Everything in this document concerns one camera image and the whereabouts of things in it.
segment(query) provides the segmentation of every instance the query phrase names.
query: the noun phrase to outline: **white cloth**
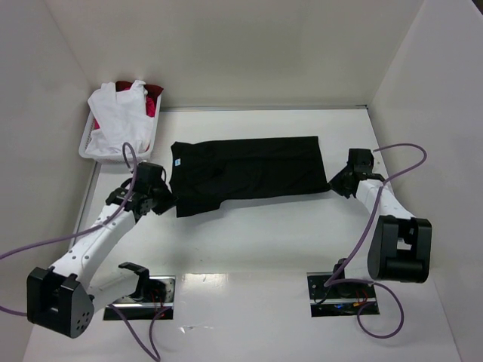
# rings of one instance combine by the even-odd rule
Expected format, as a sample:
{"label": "white cloth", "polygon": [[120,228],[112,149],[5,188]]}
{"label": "white cloth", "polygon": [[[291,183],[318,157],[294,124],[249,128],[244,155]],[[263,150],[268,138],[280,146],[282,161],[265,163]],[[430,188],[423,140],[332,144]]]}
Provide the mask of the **white cloth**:
{"label": "white cloth", "polygon": [[136,153],[148,149],[154,121],[146,115],[144,84],[135,81],[131,89],[116,93],[114,83],[103,83],[92,93],[88,103],[100,129],[91,132],[86,154],[121,155],[124,142],[129,142]]}

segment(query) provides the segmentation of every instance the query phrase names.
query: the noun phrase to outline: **black t-shirt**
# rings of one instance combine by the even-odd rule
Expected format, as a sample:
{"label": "black t-shirt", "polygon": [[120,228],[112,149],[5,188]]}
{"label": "black t-shirt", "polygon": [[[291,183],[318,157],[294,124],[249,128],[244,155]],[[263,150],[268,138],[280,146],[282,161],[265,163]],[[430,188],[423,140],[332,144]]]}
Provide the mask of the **black t-shirt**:
{"label": "black t-shirt", "polygon": [[330,189],[318,137],[175,142],[171,191],[177,217],[217,210],[229,199],[303,195]]}

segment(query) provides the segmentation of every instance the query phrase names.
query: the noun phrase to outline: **white wall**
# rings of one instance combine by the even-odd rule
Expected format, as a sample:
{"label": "white wall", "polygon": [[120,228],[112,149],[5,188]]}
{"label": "white wall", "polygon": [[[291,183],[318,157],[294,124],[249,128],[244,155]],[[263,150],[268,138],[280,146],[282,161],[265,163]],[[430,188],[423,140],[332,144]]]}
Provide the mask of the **white wall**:
{"label": "white wall", "polygon": [[[92,163],[76,153],[87,80],[42,0],[0,1],[0,253],[71,232]],[[66,244],[0,262],[0,303],[26,310],[26,276]],[[22,360],[32,325],[0,313],[1,360]]]}
{"label": "white wall", "polygon": [[92,87],[164,106],[367,104],[422,0],[45,0]]}
{"label": "white wall", "polygon": [[[426,0],[369,107],[380,144],[424,146],[395,191],[433,224],[432,275],[465,362],[483,355],[483,16],[470,0]],[[393,151],[389,172],[419,155]]]}

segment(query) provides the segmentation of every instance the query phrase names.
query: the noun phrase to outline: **red cloth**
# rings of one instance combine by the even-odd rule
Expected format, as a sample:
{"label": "red cloth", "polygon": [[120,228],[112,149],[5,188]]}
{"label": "red cloth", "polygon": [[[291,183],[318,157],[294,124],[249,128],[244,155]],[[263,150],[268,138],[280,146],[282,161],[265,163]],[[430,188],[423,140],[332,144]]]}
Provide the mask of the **red cloth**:
{"label": "red cloth", "polygon": [[[115,91],[127,91],[131,89],[132,83],[129,81],[117,81],[115,83]],[[158,101],[159,94],[164,90],[162,87],[154,84],[145,84],[144,89],[148,91],[146,97],[146,114],[153,118],[156,115],[156,102]],[[94,118],[94,129],[98,130],[100,128],[99,123],[97,123],[96,118]]]}

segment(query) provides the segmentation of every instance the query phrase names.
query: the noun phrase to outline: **white laundry basket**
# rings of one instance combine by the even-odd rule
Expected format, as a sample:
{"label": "white laundry basket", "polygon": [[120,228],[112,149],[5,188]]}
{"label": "white laundry basket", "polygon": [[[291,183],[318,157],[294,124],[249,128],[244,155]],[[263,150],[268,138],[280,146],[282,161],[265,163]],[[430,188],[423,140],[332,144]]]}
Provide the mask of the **white laundry basket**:
{"label": "white laundry basket", "polygon": [[[154,141],[156,138],[156,128],[158,127],[160,108],[161,108],[161,94],[159,94],[158,99],[156,100],[156,111],[153,119],[152,135],[151,135],[151,141],[149,142],[149,147],[145,152],[138,153],[136,155],[138,161],[146,161],[146,160],[149,160],[149,157],[151,157],[152,149],[154,149]],[[107,164],[107,163],[112,164],[112,163],[124,162],[124,158],[122,157],[122,154],[92,156],[92,155],[87,155],[85,153],[85,150],[87,149],[88,144],[91,141],[91,132],[93,129],[94,129],[94,115],[92,114],[92,112],[89,112],[88,121],[85,124],[84,133],[82,134],[81,144],[78,147],[78,153],[80,154],[80,156],[83,158],[92,158],[95,161],[100,162],[101,164]],[[132,161],[130,152],[128,152],[128,160]]]}

